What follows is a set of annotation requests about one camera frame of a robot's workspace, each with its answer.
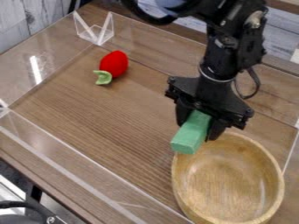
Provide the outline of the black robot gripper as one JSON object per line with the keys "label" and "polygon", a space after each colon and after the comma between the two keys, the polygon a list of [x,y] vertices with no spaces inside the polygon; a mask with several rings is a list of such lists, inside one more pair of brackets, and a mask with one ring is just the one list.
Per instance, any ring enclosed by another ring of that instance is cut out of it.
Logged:
{"label": "black robot gripper", "polygon": [[174,100],[176,123],[184,124],[194,110],[211,116],[207,141],[215,141],[227,126],[243,130],[254,109],[234,93],[231,82],[239,70],[232,66],[220,69],[199,65],[198,77],[171,76],[166,96]]}

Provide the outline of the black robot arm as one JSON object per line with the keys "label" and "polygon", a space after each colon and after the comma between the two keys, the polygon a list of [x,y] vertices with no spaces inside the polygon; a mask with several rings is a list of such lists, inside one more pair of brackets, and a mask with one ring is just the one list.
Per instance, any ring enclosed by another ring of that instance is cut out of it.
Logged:
{"label": "black robot arm", "polygon": [[211,116],[208,140],[227,128],[244,129],[254,109],[246,104],[236,84],[239,73],[260,80],[252,66],[262,62],[267,24],[266,0],[155,0],[172,19],[195,17],[207,25],[207,48],[199,63],[199,76],[168,78],[166,95],[176,104],[176,122],[184,124],[192,111]]}

